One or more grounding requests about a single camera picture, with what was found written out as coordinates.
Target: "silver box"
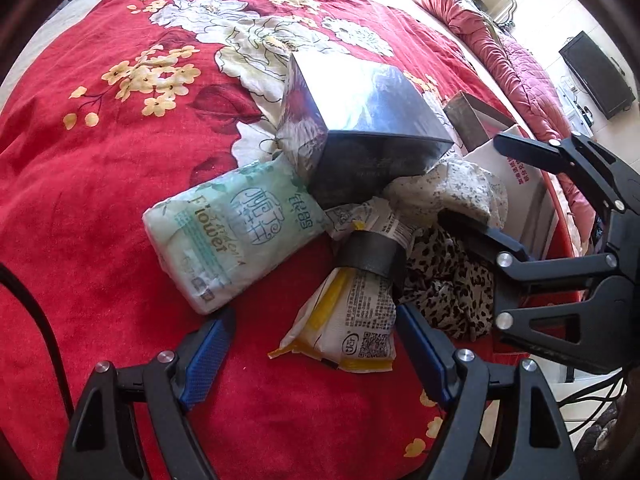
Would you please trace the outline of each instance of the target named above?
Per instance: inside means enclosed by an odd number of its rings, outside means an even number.
[[[290,57],[277,138],[322,208],[366,202],[453,144],[396,67],[319,52]]]

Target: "yellow snack package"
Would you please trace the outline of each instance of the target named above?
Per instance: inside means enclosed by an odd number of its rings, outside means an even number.
[[[334,239],[367,230],[396,240],[405,251],[412,248],[414,229],[402,224],[384,199],[326,213]],[[392,287],[391,280],[372,272],[337,267],[298,311],[293,327],[269,357],[302,353],[348,372],[390,371],[396,357]]]

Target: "blue gripper pad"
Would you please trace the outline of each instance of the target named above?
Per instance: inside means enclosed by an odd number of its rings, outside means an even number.
[[[448,410],[460,391],[455,346],[444,332],[429,326],[412,304],[396,307],[396,332],[427,396]]]
[[[224,307],[178,347],[174,394],[186,411],[209,393],[236,331],[236,313]]]

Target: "black monitor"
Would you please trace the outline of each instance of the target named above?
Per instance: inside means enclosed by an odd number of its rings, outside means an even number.
[[[635,100],[618,69],[585,32],[562,47],[560,54],[607,119]]]

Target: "plastic wrapper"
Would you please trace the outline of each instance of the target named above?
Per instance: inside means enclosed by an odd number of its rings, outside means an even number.
[[[142,219],[162,268],[200,314],[236,297],[325,224],[284,156],[192,187]]]
[[[386,200],[326,211],[329,234],[342,240],[353,230],[380,233],[411,251],[414,229],[400,221]],[[396,357],[393,325],[396,306],[390,280],[365,270],[339,267],[302,306],[274,358],[286,352],[335,364],[348,372],[385,372]]]

